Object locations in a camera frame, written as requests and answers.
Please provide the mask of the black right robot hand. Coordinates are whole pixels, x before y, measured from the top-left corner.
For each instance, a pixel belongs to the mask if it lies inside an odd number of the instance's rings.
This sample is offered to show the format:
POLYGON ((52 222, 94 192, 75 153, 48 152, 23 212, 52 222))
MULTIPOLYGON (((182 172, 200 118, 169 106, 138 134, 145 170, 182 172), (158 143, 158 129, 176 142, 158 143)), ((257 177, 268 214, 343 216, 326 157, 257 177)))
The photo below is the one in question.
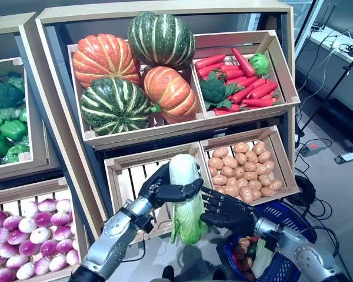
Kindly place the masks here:
POLYGON ((261 218, 259 211, 228 194, 201 187, 205 211, 200 219, 207 225, 225 228, 242 236, 253 236, 261 218))

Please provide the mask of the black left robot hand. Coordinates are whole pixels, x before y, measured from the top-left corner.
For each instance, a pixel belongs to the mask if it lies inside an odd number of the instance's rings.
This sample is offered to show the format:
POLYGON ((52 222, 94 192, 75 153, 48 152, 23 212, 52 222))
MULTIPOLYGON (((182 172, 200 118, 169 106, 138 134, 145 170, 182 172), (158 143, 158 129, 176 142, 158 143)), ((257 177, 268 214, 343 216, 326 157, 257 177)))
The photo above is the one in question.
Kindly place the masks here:
POLYGON ((164 203, 179 203, 193 198, 201 189, 204 181, 197 178, 193 182, 180 185, 170 183, 169 163, 163 164, 142 185, 138 197, 146 198, 154 209, 164 203))

